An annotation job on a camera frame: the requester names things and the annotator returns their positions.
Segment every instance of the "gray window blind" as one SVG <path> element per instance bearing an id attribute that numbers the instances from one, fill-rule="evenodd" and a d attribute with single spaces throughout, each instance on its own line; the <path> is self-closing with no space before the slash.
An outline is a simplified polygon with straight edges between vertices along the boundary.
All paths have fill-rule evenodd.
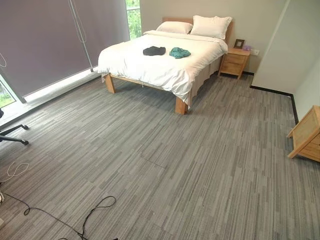
<path id="1" fill-rule="evenodd" d="M 125 1 L 73 2 L 97 65 L 102 49 L 129 39 Z M 68 0 L 2 0 L 0 52 L 7 66 L 1 70 L 16 93 L 26 96 L 90 68 L 78 35 Z"/>

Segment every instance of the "folded shirt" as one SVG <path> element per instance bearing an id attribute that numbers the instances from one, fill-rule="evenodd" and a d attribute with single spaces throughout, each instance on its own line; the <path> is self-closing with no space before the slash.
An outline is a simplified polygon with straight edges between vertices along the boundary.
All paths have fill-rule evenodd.
<path id="1" fill-rule="evenodd" d="M 174 47 L 169 53 L 170 56 L 175 57 L 175 59 L 182 59 L 191 55 L 188 50 L 182 49 L 180 47 Z"/>
<path id="2" fill-rule="evenodd" d="M 166 48 L 163 46 L 161 47 L 151 46 L 143 50 L 143 55 L 146 55 L 146 56 L 163 55 L 165 53 L 166 53 Z"/>

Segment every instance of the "white pillow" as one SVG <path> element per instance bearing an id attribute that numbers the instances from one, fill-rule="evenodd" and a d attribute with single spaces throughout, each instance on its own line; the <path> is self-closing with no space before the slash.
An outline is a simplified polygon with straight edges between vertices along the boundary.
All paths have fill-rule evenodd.
<path id="1" fill-rule="evenodd" d="M 193 25 L 188 22 L 182 21 L 165 21 L 158 28 L 157 31 L 176 33 L 176 34 L 188 34 Z"/>
<path id="2" fill-rule="evenodd" d="M 227 28 L 232 17 L 203 17 L 193 16 L 193 28 L 191 35 L 207 36 L 212 38 L 225 39 Z"/>

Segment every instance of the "office chair base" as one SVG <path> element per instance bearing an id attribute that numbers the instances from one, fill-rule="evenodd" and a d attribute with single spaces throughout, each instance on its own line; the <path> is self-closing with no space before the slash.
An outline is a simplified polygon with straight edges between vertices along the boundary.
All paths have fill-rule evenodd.
<path id="1" fill-rule="evenodd" d="M 27 125 L 20 124 L 18 126 L 15 126 L 15 127 L 11 128 L 11 129 L 6 130 L 6 131 L 2 131 L 2 132 L 0 132 L 0 142 L 2 142 L 2 141 L 12 141 L 12 142 L 20 142 L 23 145 L 28 145 L 29 142 L 27 140 L 6 136 L 7 134 L 13 132 L 14 130 L 16 130 L 18 128 L 23 128 L 25 130 L 29 129 L 29 127 Z"/>

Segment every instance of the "bed leg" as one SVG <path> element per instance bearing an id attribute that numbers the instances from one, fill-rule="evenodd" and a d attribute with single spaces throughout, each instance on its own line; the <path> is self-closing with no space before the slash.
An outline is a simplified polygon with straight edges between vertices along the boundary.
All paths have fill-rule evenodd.
<path id="1" fill-rule="evenodd" d="M 116 89 L 115 89 L 115 86 L 114 86 L 114 82 L 111 79 L 111 74 L 105 75 L 103 78 L 104 78 L 105 85 L 106 85 L 106 88 L 108 89 L 108 91 L 110 93 L 115 94 L 116 93 Z"/>
<path id="2" fill-rule="evenodd" d="M 175 112 L 181 115 L 184 115 L 188 112 L 188 105 L 179 97 L 176 97 L 175 99 Z"/>

